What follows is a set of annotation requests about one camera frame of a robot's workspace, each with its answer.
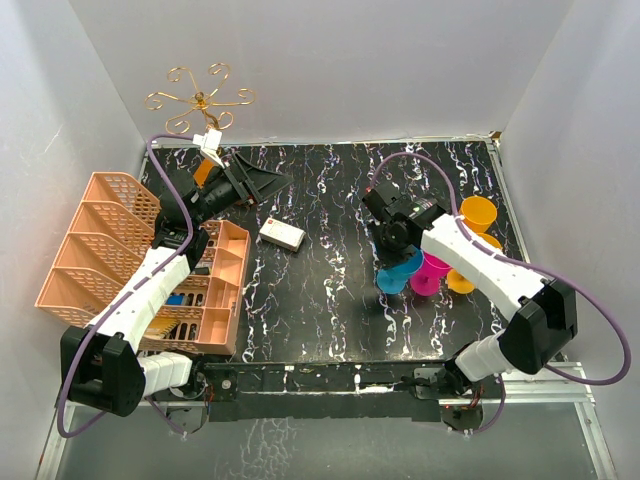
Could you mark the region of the blue wine glass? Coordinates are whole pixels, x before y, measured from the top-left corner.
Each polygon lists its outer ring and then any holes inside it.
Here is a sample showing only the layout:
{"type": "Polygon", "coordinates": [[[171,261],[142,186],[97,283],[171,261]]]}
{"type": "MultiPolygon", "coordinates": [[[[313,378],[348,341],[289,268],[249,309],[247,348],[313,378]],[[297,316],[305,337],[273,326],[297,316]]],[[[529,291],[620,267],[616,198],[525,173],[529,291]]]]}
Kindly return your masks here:
{"type": "Polygon", "coordinates": [[[384,294],[401,293],[410,278],[422,267],[422,264],[423,254],[419,250],[415,250],[406,262],[379,270],[376,275],[376,285],[384,294]]]}

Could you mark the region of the pink wine glass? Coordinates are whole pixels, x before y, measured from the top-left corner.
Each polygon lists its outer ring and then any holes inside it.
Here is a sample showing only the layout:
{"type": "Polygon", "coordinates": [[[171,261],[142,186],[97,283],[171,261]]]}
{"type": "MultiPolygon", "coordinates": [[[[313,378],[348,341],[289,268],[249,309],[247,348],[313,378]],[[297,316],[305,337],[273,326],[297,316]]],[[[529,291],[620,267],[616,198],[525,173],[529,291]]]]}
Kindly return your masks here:
{"type": "Polygon", "coordinates": [[[445,277],[451,267],[426,252],[423,253],[423,263],[419,270],[410,278],[412,290],[420,296],[431,296],[440,289],[440,281],[445,277]]]}

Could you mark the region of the yellow wine glass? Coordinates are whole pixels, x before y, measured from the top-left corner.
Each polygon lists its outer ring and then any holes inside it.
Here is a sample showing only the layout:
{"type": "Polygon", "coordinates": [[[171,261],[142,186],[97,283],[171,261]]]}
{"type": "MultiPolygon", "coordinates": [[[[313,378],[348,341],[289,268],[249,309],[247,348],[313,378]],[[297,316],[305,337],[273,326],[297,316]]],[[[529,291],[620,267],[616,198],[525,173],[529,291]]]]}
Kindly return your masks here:
{"type": "MultiPolygon", "coordinates": [[[[478,233],[487,244],[490,244],[498,250],[502,250],[501,243],[491,235],[486,233],[478,233]]],[[[465,277],[460,275],[456,270],[450,270],[446,276],[446,283],[449,290],[462,295],[470,294],[475,286],[468,281],[465,277]]]]}
{"type": "Polygon", "coordinates": [[[498,210],[491,200],[481,196],[464,199],[459,212],[463,222],[475,233],[485,233],[496,221],[498,210]]]}

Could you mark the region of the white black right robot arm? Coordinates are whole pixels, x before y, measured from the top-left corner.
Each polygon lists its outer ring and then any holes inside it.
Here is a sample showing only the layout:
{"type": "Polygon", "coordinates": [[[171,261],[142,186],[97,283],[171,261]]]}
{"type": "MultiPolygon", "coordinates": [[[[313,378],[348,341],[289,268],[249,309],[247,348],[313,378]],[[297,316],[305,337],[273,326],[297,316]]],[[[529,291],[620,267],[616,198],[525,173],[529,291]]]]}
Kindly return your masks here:
{"type": "Polygon", "coordinates": [[[435,200],[414,200],[384,182],[368,188],[363,203],[373,216],[368,228],[383,275],[432,255],[469,280],[507,321],[444,363],[440,391],[466,397],[495,374],[536,374],[577,335],[573,287],[502,256],[435,200]]]}

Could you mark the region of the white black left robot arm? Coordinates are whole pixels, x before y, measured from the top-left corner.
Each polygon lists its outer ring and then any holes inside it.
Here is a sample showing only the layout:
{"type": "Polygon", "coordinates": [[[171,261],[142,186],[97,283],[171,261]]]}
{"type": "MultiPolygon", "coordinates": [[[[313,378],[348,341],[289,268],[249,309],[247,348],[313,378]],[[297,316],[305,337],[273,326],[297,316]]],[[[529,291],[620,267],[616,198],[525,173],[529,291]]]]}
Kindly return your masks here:
{"type": "Polygon", "coordinates": [[[169,388],[186,399],[200,396],[207,383],[204,371],[180,353],[138,357],[143,334],[201,261],[209,242],[204,223],[234,204],[260,204],[293,181],[239,153],[213,168],[202,185],[183,169],[160,175],[160,212],[141,265],[87,326],[71,326],[61,337],[59,409],[74,401],[126,417],[142,399],[169,388]]]}

